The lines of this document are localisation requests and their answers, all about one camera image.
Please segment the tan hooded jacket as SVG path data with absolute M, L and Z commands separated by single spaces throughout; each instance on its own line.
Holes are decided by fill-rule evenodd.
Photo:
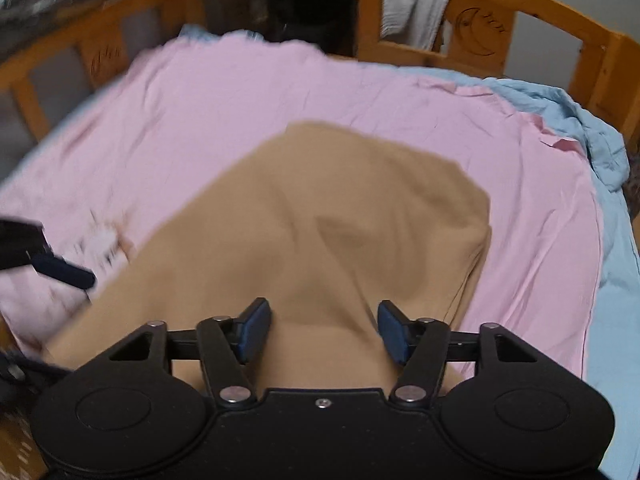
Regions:
M 49 344 L 76 368 L 143 323 L 187 330 L 258 297 L 272 324 L 258 388 L 381 388 L 390 300 L 458 325 L 491 239 L 489 198 L 455 163 L 322 122 L 263 143 L 161 226 Z

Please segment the pink bed sheet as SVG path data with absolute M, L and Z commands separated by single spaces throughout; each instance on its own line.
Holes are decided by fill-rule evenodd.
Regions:
M 484 82 L 332 60 L 242 34 L 131 66 L 2 185 L 1 211 L 96 272 L 91 294 L 1 280 L 16 339 L 69 367 L 149 320 L 256 297 L 258 380 L 389 387 L 378 304 L 497 322 L 575 374 L 602 262 L 582 147 Z

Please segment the light blue bed sheet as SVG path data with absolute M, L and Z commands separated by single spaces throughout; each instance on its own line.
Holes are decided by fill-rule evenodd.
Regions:
M 438 68 L 338 62 L 300 41 L 188 28 L 170 102 L 202 181 L 296 119 L 323 119 L 457 162 L 488 193 L 494 237 L 465 330 L 494 321 L 611 403 L 613 479 L 639 471 L 639 255 L 620 133 L 565 91 Z

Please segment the wooden bed frame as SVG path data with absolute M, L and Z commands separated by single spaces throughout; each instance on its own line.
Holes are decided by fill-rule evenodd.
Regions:
M 256 0 L 220 0 L 226 10 L 250 24 Z M 88 81 L 101 88 L 130 64 L 122 21 L 144 11 L 160 18 L 164 38 L 185 24 L 205 25 L 209 0 L 90 1 L 58 12 L 50 32 L 30 40 L 1 65 L 1 87 L 14 99 L 28 131 L 43 139 L 51 129 L 30 75 L 66 49 L 81 57 Z M 350 19 L 352 44 L 341 58 L 361 62 L 446 68 L 471 76 L 513 73 L 520 56 L 542 65 L 576 41 L 568 60 L 568 94 L 614 126 L 631 148 L 639 142 L 639 45 L 556 0 L 449 0 L 439 19 L 433 49 L 418 49 L 382 33 L 383 0 L 357 0 L 341 6 Z

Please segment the grey white towel on rail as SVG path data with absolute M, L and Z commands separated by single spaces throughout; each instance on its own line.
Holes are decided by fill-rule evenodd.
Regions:
M 431 50 L 450 0 L 383 0 L 381 38 Z

